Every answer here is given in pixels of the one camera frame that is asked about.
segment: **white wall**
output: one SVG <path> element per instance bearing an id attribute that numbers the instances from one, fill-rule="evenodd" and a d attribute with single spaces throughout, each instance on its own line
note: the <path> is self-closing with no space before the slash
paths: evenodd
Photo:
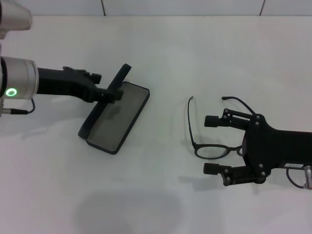
<path id="1" fill-rule="evenodd" d="M 103 16 L 101 0 L 17 0 L 33 15 Z"/>
<path id="2" fill-rule="evenodd" d="M 259 15 L 263 0 L 103 0 L 108 16 Z"/>
<path id="3" fill-rule="evenodd" d="M 312 0 L 266 0 L 263 16 L 311 16 Z"/>

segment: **white table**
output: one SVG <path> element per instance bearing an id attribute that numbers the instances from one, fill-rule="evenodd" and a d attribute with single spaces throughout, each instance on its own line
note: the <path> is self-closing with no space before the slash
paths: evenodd
<path id="1" fill-rule="evenodd" d="M 268 234 L 312 231 L 312 193 L 275 169 L 262 185 L 224 187 L 204 175 L 197 142 L 241 143 L 243 132 L 205 128 L 206 115 L 247 110 L 268 123 L 312 131 L 312 18 L 34 17 L 11 32 L 2 55 L 38 67 L 103 75 L 124 63 L 150 99 L 117 155 L 77 134 L 94 104 L 35 96 L 36 111 L 0 119 L 0 232 L 5 234 Z M 30 101 L 6 106 L 31 108 Z M 215 163 L 243 165 L 235 153 Z M 298 183 L 302 171 L 292 172 Z"/>

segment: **green indicator light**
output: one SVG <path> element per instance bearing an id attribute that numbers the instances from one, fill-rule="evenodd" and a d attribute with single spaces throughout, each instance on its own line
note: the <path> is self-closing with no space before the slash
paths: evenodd
<path id="1" fill-rule="evenodd" d="M 5 94 L 9 97 L 15 96 L 17 93 L 18 92 L 14 88 L 10 88 L 5 92 Z"/>

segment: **eyeglasses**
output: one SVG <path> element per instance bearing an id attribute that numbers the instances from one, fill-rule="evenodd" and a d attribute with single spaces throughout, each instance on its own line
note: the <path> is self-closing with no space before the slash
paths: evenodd
<path id="1" fill-rule="evenodd" d="M 189 103 L 187 106 L 187 116 L 189 119 L 189 129 L 190 129 L 190 136 L 193 148 L 195 150 L 195 155 L 202 159 L 220 159 L 228 155 L 231 151 L 236 151 L 239 156 L 243 156 L 240 152 L 242 146 L 237 147 L 228 147 L 226 145 L 219 145 L 219 144 L 196 144 L 193 139 L 192 130 L 191 130 L 191 123 L 190 123 L 190 101 L 193 99 L 193 96 L 190 97 Z"/>

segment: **label sticker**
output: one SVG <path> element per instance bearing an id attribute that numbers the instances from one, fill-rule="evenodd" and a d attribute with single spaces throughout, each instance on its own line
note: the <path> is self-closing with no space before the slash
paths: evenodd
<path id="1" fill-rule="evenodd" d="M 284 167 L 302 168 L 303 164 L 286 163 Z"/>

